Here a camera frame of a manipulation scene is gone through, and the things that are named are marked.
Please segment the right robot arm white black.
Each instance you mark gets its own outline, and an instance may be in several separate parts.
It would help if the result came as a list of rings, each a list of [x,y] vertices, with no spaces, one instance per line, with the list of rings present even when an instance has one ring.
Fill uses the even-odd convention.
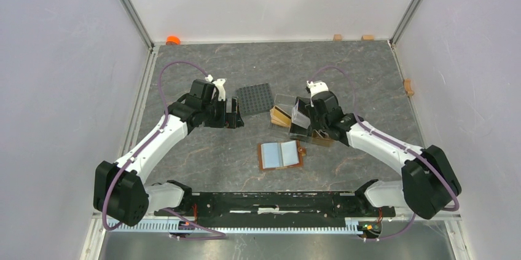
[[[356,114],[343,112],[330,91],[312,93],[306,109],[312,129],[365,152],[399,174],[397,181],[375,179],[361,186],[355,198],[359,214],[370,216],[380,207],[399,207],[431,219],[440,211],[458,211],[461,185],[441,148],[414,146],[376,129]]]

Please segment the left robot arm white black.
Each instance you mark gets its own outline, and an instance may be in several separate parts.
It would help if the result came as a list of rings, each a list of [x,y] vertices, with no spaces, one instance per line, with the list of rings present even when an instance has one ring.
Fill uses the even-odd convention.
[[[194,80],[190,91],[166,107],[158,124],[133,149],[115,162],[102,161],[95,170],[94,209],[127,226],[164,208],[177,215],[188,214],[193,207],[189,187],[175,181],[145,183],[158,163],[193,129],[244,125],[238,98],[226,99],[225,82],[210,77]]]

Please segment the brown leather card holder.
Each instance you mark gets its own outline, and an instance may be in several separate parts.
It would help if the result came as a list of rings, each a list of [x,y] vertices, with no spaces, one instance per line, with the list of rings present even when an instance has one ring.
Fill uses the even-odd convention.
[[[300,141],[261,143],[257,145],[258,164],[260,170],[281,170],[301,167],[307,150]]]

